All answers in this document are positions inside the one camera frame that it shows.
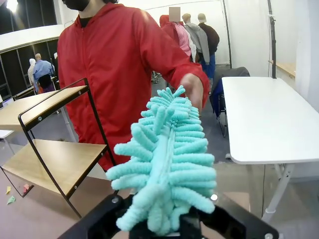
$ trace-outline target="red hooded jacket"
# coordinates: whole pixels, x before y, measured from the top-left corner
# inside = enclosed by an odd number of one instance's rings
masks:
[[[209,81],[201,66],[190,63],[148,13],[122,4],[106,4],[85,28],[77,18],[60,36],[58,59],[61,87],[88,79],[112,151],[117,143],[130,141],[131,124],[146,110],[152,70],[175,88],[192,73],[203,83],[203,103],[208,96]],[[88,96],[77,98],[67,110],[80,142],[104,143]],[[129,160],[114,157],[117,163]],[[99,164],[105,170],[112,166],[107,156]]]
[[[173,22],[169,21],[169,15],[162,15],[159,18],[159,25],[179,46],[179,37]]]

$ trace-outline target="wooden counter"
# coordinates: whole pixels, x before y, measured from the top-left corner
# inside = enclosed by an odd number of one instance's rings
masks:
[[[286,72],[289,76],[296,77],[296,64],[295,63],[281,63],[276,62],[276,66]]]
[[[48,100],[42,102],[30,111],[26,112],[21,118],[25,125],[32,120],[38,118],[43,112],[50,110],[52,107],[61,103],[68,97],[78,94],[80,90],[83,90],[87,86],[79,86],[73,88],[67,88],[58,94],[52,96]],[[22,131],[21,125],[18,120],[18,115],[30,107],[36,105],[40,101],[54,94],[56,91],[48,92],[36,96],[26,97],[13,102],[0,111],[0,129],[3,130],[15,130]]]

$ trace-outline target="floor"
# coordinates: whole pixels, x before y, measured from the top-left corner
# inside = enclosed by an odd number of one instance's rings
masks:
[[[153,87],[165,86],[163,80]],[[278,179],[271,165],[237,165],[225,159],[229,153],[228,138],[223,138],[216,117],[212,113],[209,102],[202,112],[202,125],[209,141],[208,152],[215,155],[218,192],[241,192],[249,195],[250,211],[261,217],[269,204],[277,186]],[[65,128],[61,114],[52,115],[33,131],[36,138],[51,140],[71,140]],[[26,144],[23,134],[15,133],[9,137],[14,151]],[[11,157],[10,150],[0,141],[0,164]],[[10,176],[10,179],[22,191],[25,182]],[[10,196],[14,195],[16,202],[6,205],[9,198],[5,195],[9,182],[0,172],[0,238],[17,239],[55,239],[76,221],[77,217],[61,196],[34,187],[30,193],[21,198],[12,188]],[[319,238],[319,182],[304,182],[290,184],[279,204],[279,208],[271,220],[271,225],[284,235],[285,239],[317,239]],[[110,182],[92,177],[86,177],[78,187],[71,202],[78,211],[85,215],[100,201],[112,192]],[[120,192],[126,196],[128,191]]]

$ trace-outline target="black face mask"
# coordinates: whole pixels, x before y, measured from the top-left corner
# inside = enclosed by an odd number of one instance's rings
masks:
[[[83,11],[90,0],[62,0],[63,3],[69,8],[77,11]]]

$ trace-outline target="paper scrap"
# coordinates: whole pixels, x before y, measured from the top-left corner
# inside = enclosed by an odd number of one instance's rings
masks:
[[[23,186],[23,193],[26,193],[28,190],[29,190],[29,185],[28,184],[25,184],[24,186]]]
[[[15,202],[15,197],[11,196],[6,204],[9,205],[10,203],[14,203],[14,202]]]
[[[5,193],[5,194],[9,194],[10,191],[11,191],[11,187],[10,187],[10,186],[7,186],[7,187],[6,187],[6,193]]]

